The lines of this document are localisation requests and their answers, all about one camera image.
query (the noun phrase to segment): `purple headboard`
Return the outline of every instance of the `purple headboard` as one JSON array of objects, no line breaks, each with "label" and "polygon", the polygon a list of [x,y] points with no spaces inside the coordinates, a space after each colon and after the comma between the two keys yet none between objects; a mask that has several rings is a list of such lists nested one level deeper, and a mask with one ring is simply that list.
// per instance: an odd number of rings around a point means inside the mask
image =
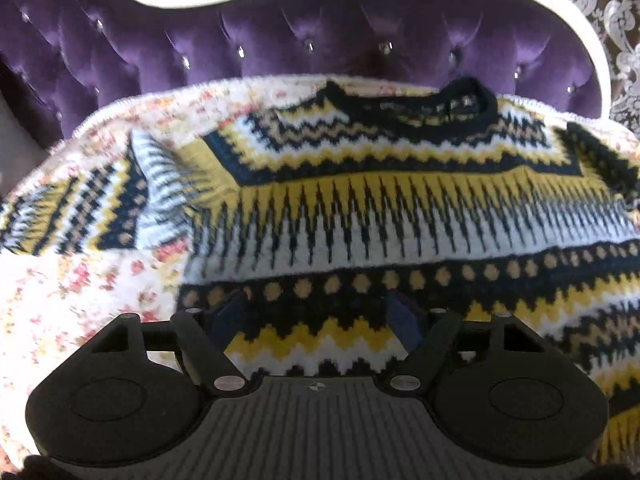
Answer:
[{"label": "purple headboard", "polygon": [[116,99],[255,75],[434,87],[473,75],[495,92],[589,117],[601,111],[582,43],[530,0],[236,0],[179,10],[0,0],[0,16],[0,91],[43,146]]}]

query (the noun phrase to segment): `purple velvet upholstery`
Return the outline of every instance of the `purple velvet upholstery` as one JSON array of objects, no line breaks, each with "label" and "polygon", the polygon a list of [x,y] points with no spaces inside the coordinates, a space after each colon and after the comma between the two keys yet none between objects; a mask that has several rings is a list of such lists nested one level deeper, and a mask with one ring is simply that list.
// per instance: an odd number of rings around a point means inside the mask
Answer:
[{"label": "purple velvet upholstery", "polygon": [[[380,46],[389,42],[385,54]],[[0,91],[44,146],[119,98],[286,73],[428,86],[473,75],[495,92],[600,114],[584,47],[530,0],[237,0],[185,10],[132,0],[0,0],[0,60]]]}]

